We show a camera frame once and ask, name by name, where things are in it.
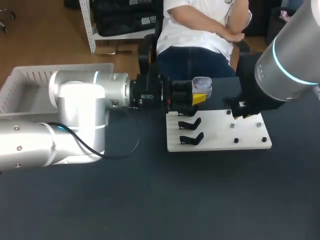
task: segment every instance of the metal shelf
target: metal shelf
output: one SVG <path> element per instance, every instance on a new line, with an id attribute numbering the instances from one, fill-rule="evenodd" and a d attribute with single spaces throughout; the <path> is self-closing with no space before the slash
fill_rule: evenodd
<path id="1" fill-rule="evenodd" d="M 93 35 L 93 39 L 94 40 L 143 39 L 146 35 L 154 34 L 154 33 L 155 33 L 154 29 L 132 32 L 132 33 L 127 33 L 127 34 L 118 35 L 118 36 L 100 36 L 98 33 L 95 33 Z"/>
<path id="2" fill-rule="evenodd" d="M 88 37 L 90 50 L 92 53 L 96 52 L 96 40 L 127 40 L 127 39 L 143 39 L 148 34 L 154 34 L 155 30 L 145 30 L 139 32 L 133 32 L 118 36 L 100 36 L 93 28 L 90 16 L 90 0 L 79 0 L 83 22 Z"/>

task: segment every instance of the person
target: person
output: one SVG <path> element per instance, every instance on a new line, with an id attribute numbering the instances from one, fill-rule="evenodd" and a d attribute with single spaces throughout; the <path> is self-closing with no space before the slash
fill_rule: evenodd
<path id="1" fill-rule="evenodd" d="M 163 29 L 157 42 L 157 62 L 172 80 L 227 78 L 233 43 L 252 14 L 249 0 L 164 0 Z"/>

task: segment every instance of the blue jeans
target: blue jeans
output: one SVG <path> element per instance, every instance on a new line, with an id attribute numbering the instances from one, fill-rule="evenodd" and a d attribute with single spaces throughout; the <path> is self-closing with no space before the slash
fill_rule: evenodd
<path id="1" fill-rule="evenodd" d="M 161 74 L 172 80 L 236 77 L 225 56 L 202 47 L 171 46 L 157 56 L 157 62 Z"/>

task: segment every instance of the white t-shirt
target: white t-shirt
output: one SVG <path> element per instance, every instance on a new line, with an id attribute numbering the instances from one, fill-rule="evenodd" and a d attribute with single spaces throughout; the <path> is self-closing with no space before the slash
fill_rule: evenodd
<path id="1" fill-rule="evenodd" d="M 201 47 L 215 53 L 221 53 L 230 61 L 234 48 L 232 43 L 216 33 L 193 30 L 181 25 L 169 15 L 168 10 L 189 5 L 226 26 L 233 3 L 234 0 L 164 0 L 163 28 L 157 43 L 157 54 L 162 53 L 171 46 Z"/>

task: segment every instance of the white plastic basket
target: white plastic basket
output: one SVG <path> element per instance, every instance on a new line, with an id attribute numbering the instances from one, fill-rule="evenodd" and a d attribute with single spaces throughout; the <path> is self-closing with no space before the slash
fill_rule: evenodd
<path id="1" fill-rule="evenodd" d="M 48 94 L 49 80 L 55 71 L 80 70 L 113 73 L 113 63 L 18 66 L 0 90 L 0 117 L 56 113 Z"/>

